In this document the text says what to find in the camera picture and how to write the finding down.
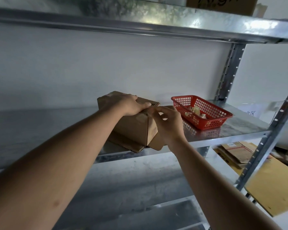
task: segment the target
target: shelf bracket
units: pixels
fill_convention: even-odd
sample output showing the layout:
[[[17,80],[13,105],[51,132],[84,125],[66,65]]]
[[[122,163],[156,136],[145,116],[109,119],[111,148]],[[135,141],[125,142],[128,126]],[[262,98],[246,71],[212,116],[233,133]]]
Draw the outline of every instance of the shelf bracket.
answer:
[[[278,142],[285,123],[288,121],[288,96],[282,107],[270,124],[269,130],[271,133],[268,137],[262,138],[249,163],[243,170],[242,174],[236,181],[237,189],[242,190],[246,182],[264,163],[271,150]]]
[[[226,102],[229,96],[234,78],[239,68],[239,64],[244,53],[246,44],[232,43],[229,51],[222,77],[216,91],[215,100]]]

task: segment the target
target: yellow board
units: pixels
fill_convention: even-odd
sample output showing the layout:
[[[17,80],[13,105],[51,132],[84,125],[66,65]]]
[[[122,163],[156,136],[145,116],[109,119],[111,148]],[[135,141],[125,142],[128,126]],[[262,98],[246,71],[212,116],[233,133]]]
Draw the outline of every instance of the yellow board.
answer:
[[[215,151],[237,174],[242,173],[243,169],[220,154],[220,150]],[[245,189],[271,216],[288,211],[288,166],[274,157],[267,159]]]

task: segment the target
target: red basket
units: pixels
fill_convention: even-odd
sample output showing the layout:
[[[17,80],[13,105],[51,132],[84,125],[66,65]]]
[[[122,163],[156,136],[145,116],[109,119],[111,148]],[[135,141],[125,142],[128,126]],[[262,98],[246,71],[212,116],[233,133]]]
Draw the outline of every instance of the red basket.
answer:
[[[198,96],[185,95],[172,97],[171,99],[181,116],[200,130],[220,127],[228,118],[232,117],[231,112],[226,111]],[[194,106],[198,106],[200,108],[200,113],[206,114],[207,119],[203,119],[194,113],[186,116],[186,112],[191,112],[188,108]]]

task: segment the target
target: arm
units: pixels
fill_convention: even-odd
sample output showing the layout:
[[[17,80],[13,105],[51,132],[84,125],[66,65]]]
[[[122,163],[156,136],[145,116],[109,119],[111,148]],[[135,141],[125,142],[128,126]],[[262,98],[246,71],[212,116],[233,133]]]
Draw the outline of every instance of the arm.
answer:
[[[58,133],[0,174],[0,229],[51,229],[116,123],[150,106],[131,94]]]
[[[150,108],[158,131],[175,154],[211,229],[280,230],[276,223],[230,185],[184,137],[180,113]]]

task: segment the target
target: metal shelf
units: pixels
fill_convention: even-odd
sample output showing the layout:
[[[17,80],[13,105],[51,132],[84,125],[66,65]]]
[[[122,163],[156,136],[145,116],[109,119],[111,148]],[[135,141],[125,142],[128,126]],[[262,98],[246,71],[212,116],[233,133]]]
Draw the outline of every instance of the metal shelf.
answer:
[[[229,104],[212,101],[232,112],[222,127],[199,131],[184,123],[184,133],[193,147],[206,147],[240,140],[268,136],[269,124],[252,117]],[[56,133],[96,112],[98,108],[72,108],[53,110],[27,110],[0,112],[0,169],[7,167],[28,151],[37,147]],[[96,163],[169,152],[167,146],[161,151],[147,148],[135,154],[107,142]]]
[[[64,14],[0,8],[0,23],[240,43],[288,42],[288,22],[278,20],[142,0],[58,0],[56,5],[55,11]]]

